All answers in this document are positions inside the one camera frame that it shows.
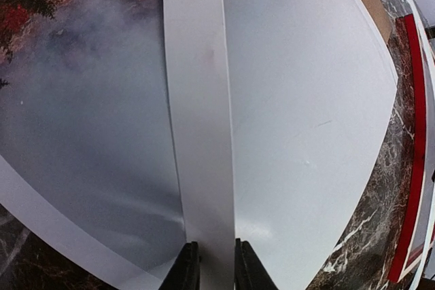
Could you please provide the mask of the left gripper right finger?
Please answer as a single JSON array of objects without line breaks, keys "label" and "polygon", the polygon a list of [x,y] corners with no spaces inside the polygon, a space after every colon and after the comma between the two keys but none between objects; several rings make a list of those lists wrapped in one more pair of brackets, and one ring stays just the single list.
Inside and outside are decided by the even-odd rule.
[{"label": "left gripper right finger", "polygon": [[234,285],[237,290],[278,290],[248,241],[236,239]]}]

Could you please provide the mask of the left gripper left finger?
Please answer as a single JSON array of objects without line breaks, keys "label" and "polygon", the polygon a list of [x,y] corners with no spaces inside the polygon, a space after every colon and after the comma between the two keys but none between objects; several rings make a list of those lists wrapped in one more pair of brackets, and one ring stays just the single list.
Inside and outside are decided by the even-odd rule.
[{"label": "left gripper left finger", "polygon": [[186,243],[179,252],[159,290],[199,290],[201,279],[199,246]]}]

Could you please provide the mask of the autumn forest photo print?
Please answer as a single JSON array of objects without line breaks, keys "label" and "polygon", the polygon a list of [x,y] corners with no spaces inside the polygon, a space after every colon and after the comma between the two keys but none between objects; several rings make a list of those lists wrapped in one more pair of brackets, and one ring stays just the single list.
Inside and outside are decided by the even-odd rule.
[{"label": "autumn forest photo print", "polygon": [[1,288],[307,289],[397,81],[360,0],[1,0]]}]

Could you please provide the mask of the white photo mat board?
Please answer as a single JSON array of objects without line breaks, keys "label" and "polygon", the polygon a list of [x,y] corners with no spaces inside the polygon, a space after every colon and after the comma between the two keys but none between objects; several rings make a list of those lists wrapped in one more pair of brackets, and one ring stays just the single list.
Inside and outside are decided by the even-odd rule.
[{"label": "white photo mat board", "polygon": [[278,289],[416,289],[388,280],[411,180],[398,90],[415,0],[163,0],[169,109],[201,288],[234,289],[236,239]]}]

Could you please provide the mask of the red wooden picture frame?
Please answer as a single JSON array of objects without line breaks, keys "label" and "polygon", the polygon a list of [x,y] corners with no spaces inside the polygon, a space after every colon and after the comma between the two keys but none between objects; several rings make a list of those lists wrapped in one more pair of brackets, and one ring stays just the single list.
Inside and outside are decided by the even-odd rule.
[{"label": "red wooden picture frame", "polygon": [[398,90],[411,105],[411,125],[405,128],[411,144],[411,180],[408,200],[396,252],[388,280],[399,283],[422,264],[423,248],[434,243],[434,223],[430,212],[434,205],[434,92],[429,63],[432,55],[423,50],[414,15],[396,19],[396,30],[404,41],[403,71]]}]

